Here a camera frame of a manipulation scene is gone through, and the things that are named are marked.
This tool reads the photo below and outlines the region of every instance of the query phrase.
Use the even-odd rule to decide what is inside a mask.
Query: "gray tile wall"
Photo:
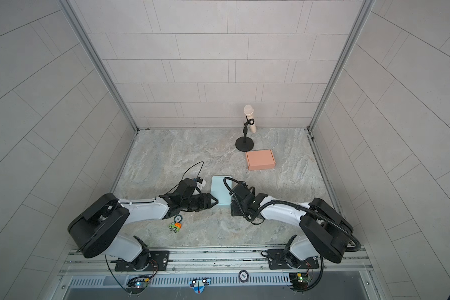
[[[0,0],[0,299],[46,294],[132,137],[57,3]]]
[[[387,298],[446,299],[450,0],[377,0],[313,134]]]
[[[308,126],[362,4],[70,2],[140,128]]]

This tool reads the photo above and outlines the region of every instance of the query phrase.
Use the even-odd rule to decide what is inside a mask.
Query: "black mounting plate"
[[[150,251],[151,259],[156,261],[158,264],[158,271],[165,271],[167,269],[168,264],[168,255],[170,255],[169,251]],[[135,271],[133,266],[128,261],[112,261],[112,263],[116,263],[115,272],[153,272],[154,265],[149,263],[145,269],[141,271]]]
[[[270,268],[270,270],[288,270],[288,269],[293,269],[291,267],[288,266],[288,264],[285,262],[285,259],[283,259],[283,249],[267,249],[267,253],[270,257],[276,257],[278,259],[280,259],[280,261],[273,259],[273,260],[268,260],[268,267]],[[312,267],[312,269],[318,269],[320,266],[318,265],[318,261],[314,260],[313,257],[308,257],[305,261],[307,261],[310,266]],[[308,269],[309,266],[303,262],[303,264],[298,267],[299,269]]]

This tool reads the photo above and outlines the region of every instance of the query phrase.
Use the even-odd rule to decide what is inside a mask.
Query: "round black base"
[[[247,152],[253,149],[253,141],[247,136],[245,142],[243,142],[243,136],[241,136],[237,138],[235,147],[242,152]]]

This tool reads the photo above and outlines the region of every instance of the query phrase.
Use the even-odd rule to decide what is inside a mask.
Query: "toy wheel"
[[[180,223],[183,220],[183,217],[181,214],[177,214],[173,220],[175,223]]]

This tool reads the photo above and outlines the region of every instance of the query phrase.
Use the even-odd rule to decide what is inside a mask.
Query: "gray stone surface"
[[[114,191],[126,199],[147,199],[166,193],[179,183],[183,172],[204,161],[200,177],[207,181],[202,190],[210,192],[212,175],[228,175],[255,186],[281,200],[309,202],[314,197],[329,202],[322,176],[303,128],[258,128],[249,134],[253,150],[272,149],[275,169],[248,171],[245,153],[235,148],[240,129],[142,130]],[[186,178],[196,177],[200,165]],[[300,228],[266,220],[252,225],[241,217],[232,217],[229,207],[213,207],[198,213],[181,213],[182,229],[168,229],[173,219],[143,221],[122,228],[150,247],[229,246],[286,243]]]

